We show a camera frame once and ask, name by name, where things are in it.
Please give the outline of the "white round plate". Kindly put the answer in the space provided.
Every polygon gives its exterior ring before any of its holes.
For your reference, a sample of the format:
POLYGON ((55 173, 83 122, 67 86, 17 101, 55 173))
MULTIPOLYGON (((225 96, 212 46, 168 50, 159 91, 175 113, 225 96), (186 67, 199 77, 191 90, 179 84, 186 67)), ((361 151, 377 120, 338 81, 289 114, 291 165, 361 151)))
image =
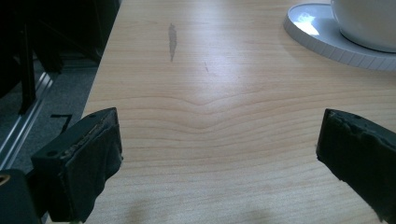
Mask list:
POLYGON ((291 7, 283 27, 300 45, 333 61, 363 69, 396 72, 396 53, 367 49, 342 36, 330 4, 291 7))

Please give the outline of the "black stand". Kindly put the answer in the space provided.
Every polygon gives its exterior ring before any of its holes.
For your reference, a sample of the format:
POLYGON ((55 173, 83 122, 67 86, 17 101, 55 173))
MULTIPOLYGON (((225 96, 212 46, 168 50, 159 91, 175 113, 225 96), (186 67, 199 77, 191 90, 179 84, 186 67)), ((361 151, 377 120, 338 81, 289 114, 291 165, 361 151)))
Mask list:
POLYGON ((22 102, 20 114, 25 114, 35 101, 35 70, 33 64, 33 49, 30 43, 30 32, 27 24, 20 30, 20 61, 22 102))

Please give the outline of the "aluminium rail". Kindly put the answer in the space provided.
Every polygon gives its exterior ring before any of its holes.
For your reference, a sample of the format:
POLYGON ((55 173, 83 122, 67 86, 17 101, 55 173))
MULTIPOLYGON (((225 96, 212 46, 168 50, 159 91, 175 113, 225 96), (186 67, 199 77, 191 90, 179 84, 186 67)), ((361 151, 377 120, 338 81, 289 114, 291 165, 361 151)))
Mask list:
POLYGON ((35 84, 36 99, 23 115, 17 116, 5 139, 0 141, 0 170, 9 169, 12 166, 34 125, 52 84, 53 79, 44 72, 35 84))

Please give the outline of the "white cup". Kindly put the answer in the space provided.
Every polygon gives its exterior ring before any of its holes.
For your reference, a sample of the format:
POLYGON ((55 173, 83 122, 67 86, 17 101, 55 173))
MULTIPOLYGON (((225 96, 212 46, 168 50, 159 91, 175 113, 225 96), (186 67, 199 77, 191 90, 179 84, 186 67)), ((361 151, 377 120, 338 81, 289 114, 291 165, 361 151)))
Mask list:
POLYGON ((347 39, 396 53, 396 0, 331 0, 331 8, 347 39))

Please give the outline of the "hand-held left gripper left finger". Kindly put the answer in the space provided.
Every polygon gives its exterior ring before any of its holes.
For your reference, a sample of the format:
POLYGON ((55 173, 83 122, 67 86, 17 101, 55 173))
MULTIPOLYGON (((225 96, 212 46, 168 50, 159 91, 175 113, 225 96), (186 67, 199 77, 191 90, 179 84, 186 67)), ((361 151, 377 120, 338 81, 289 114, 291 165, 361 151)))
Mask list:
POLYGON ((56 222, 84 222, 96 198, 122 163, 120 125, 115 107, 81 119, 32 156, 48 184, 47 211, 56 222))

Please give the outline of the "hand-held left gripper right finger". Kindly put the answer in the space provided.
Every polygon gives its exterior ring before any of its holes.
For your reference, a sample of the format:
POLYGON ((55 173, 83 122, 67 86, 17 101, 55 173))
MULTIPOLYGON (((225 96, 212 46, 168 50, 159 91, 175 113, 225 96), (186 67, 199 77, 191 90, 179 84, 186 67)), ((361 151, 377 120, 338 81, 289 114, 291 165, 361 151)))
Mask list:
POLYGON ((396 133, 361 116, 328 108, 316 154, 380 220, 396 224, 396 133))

